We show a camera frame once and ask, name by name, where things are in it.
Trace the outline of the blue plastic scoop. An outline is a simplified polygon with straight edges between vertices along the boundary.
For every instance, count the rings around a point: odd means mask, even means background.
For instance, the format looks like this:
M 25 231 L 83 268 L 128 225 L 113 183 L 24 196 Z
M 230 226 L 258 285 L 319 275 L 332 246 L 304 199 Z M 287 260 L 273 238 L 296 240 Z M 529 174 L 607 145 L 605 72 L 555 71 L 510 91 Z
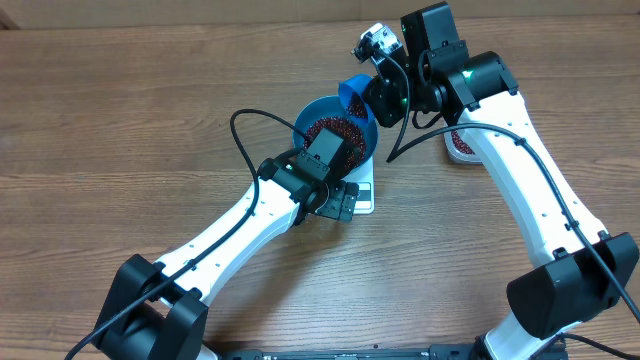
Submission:
M 367 127 L 374 120 L 371 109 L 363 98 L 371 80 L 369 75 L 359 74 L 341 82 L 338 86 L 339 101 L 348 118 L 362 127 Z

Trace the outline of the red beans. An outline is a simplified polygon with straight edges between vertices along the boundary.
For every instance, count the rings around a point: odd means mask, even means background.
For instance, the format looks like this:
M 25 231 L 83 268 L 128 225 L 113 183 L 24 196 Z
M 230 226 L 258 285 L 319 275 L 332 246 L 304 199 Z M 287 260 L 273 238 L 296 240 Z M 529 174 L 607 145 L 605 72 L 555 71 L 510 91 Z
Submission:
M 305 136 L 293 132 L 293 145 L 295 147 L 303 146 L 308 149 L 311 145 L 311 140 L 315 139 L 323 129 L 330 130 L 356 148 L 356 154 L 351 154 L 345 165 L 345 170 L 349 170 L 350 173 L 352 168 L 358 166 L 363 160 L 361 152 L 365 150 L 365 144 L 362 141 L 360 129 L 344 118 L 323 118 L 317 121 L 307 132 L 304 132 Z

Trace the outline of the blue bowl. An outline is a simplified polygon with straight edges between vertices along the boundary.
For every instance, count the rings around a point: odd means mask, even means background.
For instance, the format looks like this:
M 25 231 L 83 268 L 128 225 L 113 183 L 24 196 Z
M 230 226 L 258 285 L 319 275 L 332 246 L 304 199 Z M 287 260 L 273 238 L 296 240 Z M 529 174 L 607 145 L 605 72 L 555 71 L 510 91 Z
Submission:
M 295 126 L 307 132 L 314 124 L 323 118 L 344 118 L 350 123 L 356 125 L 362 133 L 362 141 L 365 144 L 365 150 L 361 152 L 363 160 L 358 166 L 354 166 L 350 175 L 360 170 L 375 154 L 379 140 L 379 130 L 377 123 L 372 120 L 366 122 L 364 119 L 358 119 L 350 115 L 342 106 L 340 98 L 337 95 L 325 96 L 318 98 L 309 103 L 298 115 Z

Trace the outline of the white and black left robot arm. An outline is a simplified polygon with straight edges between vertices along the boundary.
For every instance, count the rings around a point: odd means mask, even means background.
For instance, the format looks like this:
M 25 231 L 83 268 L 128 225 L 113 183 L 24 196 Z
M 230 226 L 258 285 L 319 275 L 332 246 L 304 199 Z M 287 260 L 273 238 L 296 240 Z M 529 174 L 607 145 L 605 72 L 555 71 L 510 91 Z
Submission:
M 348 222 L 358 186 L 343 172 L 359 150 L 324 129 L 307 147 L 266 159 L 244 196 L 187 244 L 150 262 L 139 254 L 114 277 L 90 343 L 110 359 L 203 360 L 209 307 L 265 244 L 314 214 Z

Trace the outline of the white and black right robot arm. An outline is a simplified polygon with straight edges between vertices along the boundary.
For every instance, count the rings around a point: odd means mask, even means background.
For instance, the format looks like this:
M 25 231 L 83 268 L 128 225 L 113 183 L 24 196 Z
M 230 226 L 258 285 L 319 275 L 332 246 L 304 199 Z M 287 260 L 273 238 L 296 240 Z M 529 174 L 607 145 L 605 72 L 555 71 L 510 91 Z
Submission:
M 574 328 L 618 303 L 639 260 L 628 233 L 611 235 L 578 199 L 538 136 L 502 58 L 471 55 L 450 7 L 405 15 L 401 33 L 365 31 L 354 55 L 374 65 L 363 99 L 383 127 L 430 116 L 423 138 L 455 132 L 484 165 L 526 243 L 532 270 L 506 289 L 509 314 L 465 347 L 470 359 L 563 359 Z

